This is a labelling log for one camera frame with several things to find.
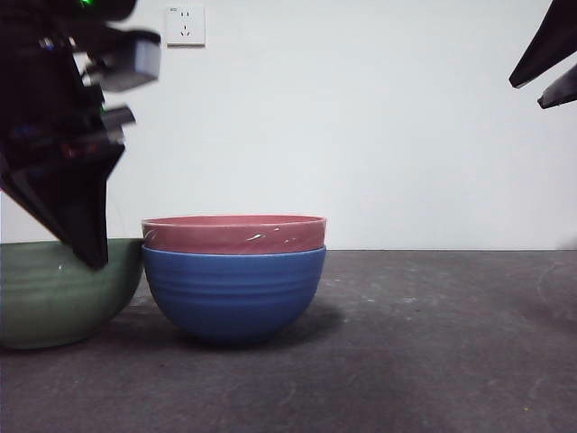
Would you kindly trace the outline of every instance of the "ceramic bowl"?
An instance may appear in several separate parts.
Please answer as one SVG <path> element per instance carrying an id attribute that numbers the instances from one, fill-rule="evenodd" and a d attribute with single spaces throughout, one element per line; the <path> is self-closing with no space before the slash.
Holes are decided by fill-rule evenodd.
<path id="1" fill-rule="evenodd" d="M 109 240 L 108 256 L 95 272 L 58 242 L 0 245 L 0 345 L 73 343 L 118 314 L 142 275 L 142 240 Z"/>
<path id="2" fill-rule="evenodd" d="M 201 254 L 295 253 L 322 248 L 319 216 L 176 216 L 142 221 L 144 246 Z"/>
<path id="3" fill-rule="evenodd" d="M 293 323 L 315 296 L 325 259 L 325 248 L 261 255 L 142 249 L 160 310 L 217 345 L 260 343 Z"/>

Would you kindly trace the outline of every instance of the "scratch mark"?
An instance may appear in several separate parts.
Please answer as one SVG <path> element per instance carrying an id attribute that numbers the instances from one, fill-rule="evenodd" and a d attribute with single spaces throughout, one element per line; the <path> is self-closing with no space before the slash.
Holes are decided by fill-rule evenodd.
<path id="1" fill-rule="evenodd" d="M 290 392 L 288 393 L 288 396 L 285 397 L 284 399 L 282 399 L 279 402 L 279 406 L 284 406 L 285 404 L 287 404 L 289 401 L 292 400 L 292 398 L 295 396 L 295 394 L 297 393 L 297 384 L 296 383 L 292 383 L 290 385 Z"/>
<path id="2" fill-rule="evenodd" d="M 543 376 L 543 377 L 539 377 L 535 381 L 535 383 L 533 383 L 533 386 L 529 390 L 529 398 L 530 399 L 536 399 L 537 398 L 537 391 L 539 390 L 539 387 L 543 384 L 543 382 L 546 380 L 547 380 L 547 376 Z"/>
<path id="3" fill-rule="evenodd" d="M 549 302 L 547 301 L 546 297 L 543 295 L 543 281 L 545 280 L 545 277 L 547 275 L 549 275 L 549 273 L 551 273 L 552 271 L 554 271 L 554 269 L 557 267 L 557 263 L 553 263 L 551 266 L 549 266 L 547 269 L 545 269 L 541 275 L 539 275 L 539 278 L 537 279 L 537 283 L 536 283 L 536 289 L 537 289 L 537 293 L 539 295 L 539 298 L 541 298 L 541 300 L 545 303 L 548 304 Z"/>

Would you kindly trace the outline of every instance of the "dark tabletop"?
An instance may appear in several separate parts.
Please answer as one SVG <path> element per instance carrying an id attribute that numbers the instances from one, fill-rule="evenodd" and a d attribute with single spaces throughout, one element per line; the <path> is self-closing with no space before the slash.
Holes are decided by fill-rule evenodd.
<path id="1" fill-rule="evenodd" d="M 330 252 L 295 325 L 228 350 L 144 281 L 92 338 L 0 365 L 2 433 L 572 433 L 577 252 Z"/>

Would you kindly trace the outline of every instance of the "wall socket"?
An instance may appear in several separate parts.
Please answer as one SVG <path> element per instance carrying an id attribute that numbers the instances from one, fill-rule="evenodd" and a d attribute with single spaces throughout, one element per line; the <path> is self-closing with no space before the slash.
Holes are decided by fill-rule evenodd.
<path id="1" fill-rule="evenodd" d="M 206 45 L 205 7 L 174 5 L 166 9 L 165 41 L 169 47 Z"/>

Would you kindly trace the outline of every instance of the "ridged bowl surface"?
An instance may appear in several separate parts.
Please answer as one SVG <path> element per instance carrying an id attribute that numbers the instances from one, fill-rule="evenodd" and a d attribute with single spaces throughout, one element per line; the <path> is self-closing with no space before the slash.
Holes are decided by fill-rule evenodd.
<path id="1" fill-rule="evenodd" d="M 97 272 L 59 242 L 2 244 L 0 261 L 0 345 L 65 345 L 128 304 L 142 275 L 142 240 L 109 240 L 108 264 Z"/>
<path id="2" fill-rule="evenodd" d="M 267 340 L 315 296 L 326 249 L 219 255 L 142 248 L 159 308 L 177 327 L 217 344 Z"/>

